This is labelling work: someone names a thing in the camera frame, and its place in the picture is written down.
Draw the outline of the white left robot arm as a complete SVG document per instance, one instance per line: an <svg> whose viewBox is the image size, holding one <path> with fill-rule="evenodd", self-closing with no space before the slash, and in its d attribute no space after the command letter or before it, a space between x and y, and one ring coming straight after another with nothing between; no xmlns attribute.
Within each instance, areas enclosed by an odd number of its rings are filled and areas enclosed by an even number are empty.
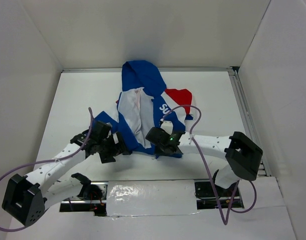
<svg viewBox="0 0 306 240"><path fill-rule="evenodd" d="M29 227L52 205L68 198L102 201L104 191L81 173L61 179L71 168L99 154L103 163L112 163L120 154L131 154L133 133L127 126L112 130L110 124L95 121L75 135L50 162L20 176L12 176L6 187L2 209Z"/></svg>

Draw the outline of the blue white red jacket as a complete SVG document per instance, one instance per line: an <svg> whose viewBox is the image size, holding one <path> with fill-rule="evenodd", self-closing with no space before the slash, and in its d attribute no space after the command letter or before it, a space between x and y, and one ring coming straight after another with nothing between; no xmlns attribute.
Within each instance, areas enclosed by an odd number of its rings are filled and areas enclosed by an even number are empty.
<svg viewBox="0 0 306 240"><path fill-rule="evenodd" d="M185 131L185 121L193 120L192 93L167 88L158 68L146 60L127 61L122 66L122 91L115 104L95 117L111 124L111 132L120 133L131 152L154 155L155 146L146 140L153 127L164 118L175 131Z"/></svg>

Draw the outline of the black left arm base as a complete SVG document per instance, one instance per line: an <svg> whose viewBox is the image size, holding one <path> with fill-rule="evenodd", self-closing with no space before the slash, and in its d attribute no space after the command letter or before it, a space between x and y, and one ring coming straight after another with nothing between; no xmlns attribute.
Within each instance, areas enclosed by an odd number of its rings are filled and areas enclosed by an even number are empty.
<svg viewBox="0 0 306 240"><path fill-rule="evenodd" d="M81 196L67 198L60 203L61 213L92 212L105 217L108 182L93 181Z"/></svg>

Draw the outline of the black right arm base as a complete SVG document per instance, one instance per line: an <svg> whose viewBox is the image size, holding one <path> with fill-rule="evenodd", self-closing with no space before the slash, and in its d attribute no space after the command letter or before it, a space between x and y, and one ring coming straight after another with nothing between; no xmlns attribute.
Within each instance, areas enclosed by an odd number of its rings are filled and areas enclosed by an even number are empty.
<svg viewBox="0 0 306 240"><path fill-rule="evenodd" d="M211 183L208 179L199 179L194 181L195 184L195 197L198 210L217 209L215 194L212 189ZM227 209L232 197L233 190L236 183L232 184L228 189L216 187L219 202L223 209Z"/></svg>

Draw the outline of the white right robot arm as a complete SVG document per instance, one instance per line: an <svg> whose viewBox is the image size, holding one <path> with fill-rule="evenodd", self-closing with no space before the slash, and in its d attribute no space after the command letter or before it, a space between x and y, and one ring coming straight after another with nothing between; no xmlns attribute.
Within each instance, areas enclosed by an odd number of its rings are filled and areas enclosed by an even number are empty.
<svg viewBox="0 0 306 240"><path fill-rule="evenodd" d="M216 196L222 196L239 180L255 181L263 156L263 150L239 131L232 136L206 136L188 131L169 134L162 128L153 127L146 139L163 156L202 154L226 160L228 164L218 170L211 183L211 191Z"/></svg>

